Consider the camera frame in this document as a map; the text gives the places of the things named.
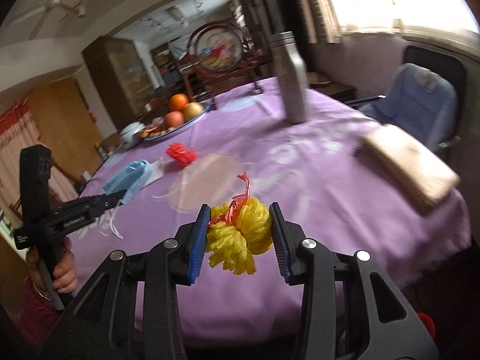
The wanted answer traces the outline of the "person's left hand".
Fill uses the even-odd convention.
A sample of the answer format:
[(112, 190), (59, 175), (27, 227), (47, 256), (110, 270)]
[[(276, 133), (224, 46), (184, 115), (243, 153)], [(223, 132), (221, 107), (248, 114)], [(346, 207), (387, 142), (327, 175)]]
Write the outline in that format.
[[(75, 267), (75, 255), (72, 252), (72, 242), (68, 237), (62, 239), (64, 253), (54, 269), (55, 280), (52, 286), (59, 293), (73, 293), (78, 287), (77, 269)], [(32, 247), (26, 254), (28, 273), (32, 280), (33, 287), (43, 297), (50, 298), (47, 286), (44, 285), (39, 267), (38, 251)]]

